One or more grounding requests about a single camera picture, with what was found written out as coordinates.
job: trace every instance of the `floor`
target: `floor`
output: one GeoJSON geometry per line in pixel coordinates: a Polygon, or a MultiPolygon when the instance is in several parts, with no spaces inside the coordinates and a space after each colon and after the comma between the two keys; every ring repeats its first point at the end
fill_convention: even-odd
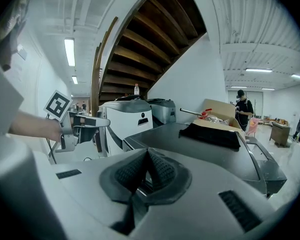
{"type": "Polygon", "coordinates": [[[273,208],[278,209],[282,205],[293,201],[299,193],[300,175],[297,175],[298,172],[296,171],[296,166],[299,165],[296,165],[291,157],[296,152],[300,153],[300,146],[298,143],[292,142],[292,138],[289,137],[292,142],[290,147],[278,147],[273,140],[269,141],[271,130],[272,128],[269,125],[259,125],[255,137],[272,155],[287,178],[281,190],[269,198],[273,208]]]}

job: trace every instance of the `metal rod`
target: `metal rod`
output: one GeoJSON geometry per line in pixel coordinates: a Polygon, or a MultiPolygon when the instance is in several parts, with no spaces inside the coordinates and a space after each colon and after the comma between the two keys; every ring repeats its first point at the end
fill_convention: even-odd
{"type": "Polygon", "coordinates": [[[202,116],[202,114],[201,113],[197,113],[197,112],[192,112],[192,111],[189,111],[189,110],[185,110],[185,109],[182,109],[182,108],[180,108],[180,111],[182,111],[182,112],[186,112],[186,113],[189,113],[189,114],[194,114],[194,115],[197,115],[197,116],[202,116]]]}

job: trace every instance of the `ceiling light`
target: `ceiling light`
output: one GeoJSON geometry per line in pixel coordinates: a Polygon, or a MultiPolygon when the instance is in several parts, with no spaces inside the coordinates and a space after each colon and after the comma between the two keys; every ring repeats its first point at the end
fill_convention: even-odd
{"type": "Polygon", "coordinates": [[[74,38],[64,39],[66,57],[68,58],[68,63],[70,67],[75,67],[75,57],[74,57],[74,38]]]}
{"type": "Polygon", "coordinates": [[[297,75],[297,74],[293,74],[292,77],[300,79],[300,75],[297,75]]]}
{"type": "Polygon", "coordinates": [[[73,75],[72,79],[73,79],[74,84],[77,85],[78,84],[78,79],[77,79],[76,75],[73,75]]]}
{"type": "Polygon", "coordinates": [[[262,69],[261,68],[259,68],[259,69],[258,68],[257,69],[246,68],[245,71],[247,71],[247,72],[262,72],[262,73],[271,73],[272,72],[272,70],[269,68],[267,68],[267,69],[266,68],[262,68],[262,69]]]}

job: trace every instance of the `white ceiling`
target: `white ceiling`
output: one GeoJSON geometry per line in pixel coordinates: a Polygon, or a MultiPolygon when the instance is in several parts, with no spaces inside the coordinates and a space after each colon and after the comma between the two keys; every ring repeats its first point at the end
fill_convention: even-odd
{"type": "Polygon", "coordinates": [[[225,85],[247,90],[300,83],[300,31],[278,0],[213,0],[220,33],[225,85]],[[249,73],[246,68],[273,69],[249,73]]]}
{"type": "MultiPolygon", "coordinates": [[[[32,0],[39,41],[60,77],[76,96],[89,96],[97,31],[111,0],[32,0]],[[69,67],[64,38],[75,38],[76,66],[69,67]],[[72,75],[79,84],[73,84],[72,75]]],[[[277,0],[213,0],[225,85],[286,88],[300,83],[300,32],[277,0]],[[270,68],[270,74],[246,68],[270,68]]]]}
{"type": "Polygon", "coordinates": [[[29,14],[53,68],[75,96],[89,96],[98,29],[111,0],[31,0],[29,14]],[[75,38],[75,67],[67,62],[64,38],[75,38]],[[76,75],[79,84],[74,84],[76,75]]]}

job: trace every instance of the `gray lid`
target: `gray lid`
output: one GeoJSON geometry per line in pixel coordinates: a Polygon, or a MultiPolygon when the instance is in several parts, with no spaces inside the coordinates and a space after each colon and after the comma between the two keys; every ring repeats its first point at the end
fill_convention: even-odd
{"type": "Polygon", "coordinates": [[[139,113],[150,111],[150,105],[142,99],[133,99],[133,100],[118,100],[118,101],[109,101],[104,103],[101,107],[112,108],[117,111],[124,113],[139,113]]]}
{"type": "Polygon", "coordinates": [[[163,107],[167,107],[167,108],[175,108],[175,104],[174,101],[172,100],[166,100],[166,99],[162,99],[162,98],[152,98],[152,99],[148,99],[148,103],[151,105],[159,105],[159,106],[163,106],[163,107]]]}

